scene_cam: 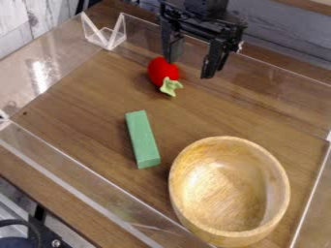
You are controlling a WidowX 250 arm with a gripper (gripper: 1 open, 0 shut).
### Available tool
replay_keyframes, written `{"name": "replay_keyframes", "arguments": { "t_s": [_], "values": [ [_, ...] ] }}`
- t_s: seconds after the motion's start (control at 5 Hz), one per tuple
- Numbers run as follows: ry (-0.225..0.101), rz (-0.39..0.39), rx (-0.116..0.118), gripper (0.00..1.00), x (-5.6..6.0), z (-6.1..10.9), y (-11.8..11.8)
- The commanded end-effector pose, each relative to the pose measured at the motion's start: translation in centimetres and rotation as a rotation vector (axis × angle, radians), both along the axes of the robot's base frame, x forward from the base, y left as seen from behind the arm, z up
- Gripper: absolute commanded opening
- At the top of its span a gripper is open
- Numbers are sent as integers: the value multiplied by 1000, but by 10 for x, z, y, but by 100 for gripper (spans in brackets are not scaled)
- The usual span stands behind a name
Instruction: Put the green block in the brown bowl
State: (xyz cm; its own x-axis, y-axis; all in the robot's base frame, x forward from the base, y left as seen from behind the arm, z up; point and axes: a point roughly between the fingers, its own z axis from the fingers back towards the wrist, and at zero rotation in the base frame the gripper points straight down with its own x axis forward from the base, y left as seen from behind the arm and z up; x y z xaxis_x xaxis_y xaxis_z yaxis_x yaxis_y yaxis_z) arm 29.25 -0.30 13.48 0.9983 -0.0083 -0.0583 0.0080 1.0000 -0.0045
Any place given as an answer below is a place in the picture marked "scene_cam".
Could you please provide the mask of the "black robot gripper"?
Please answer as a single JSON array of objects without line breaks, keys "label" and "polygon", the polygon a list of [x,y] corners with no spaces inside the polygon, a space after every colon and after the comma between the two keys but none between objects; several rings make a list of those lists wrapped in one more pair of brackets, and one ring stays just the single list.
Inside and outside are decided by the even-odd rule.
[{"label": "black robot gripper", "polygon": [[184,53],[184,33],[211,40],[200,77],[212,78],[226,65],[228,51],[240,50],[248,27],[246,18],[228,11],[228,0],[159,0],[159,4],[162,50],[167,62],[175,63]]}]

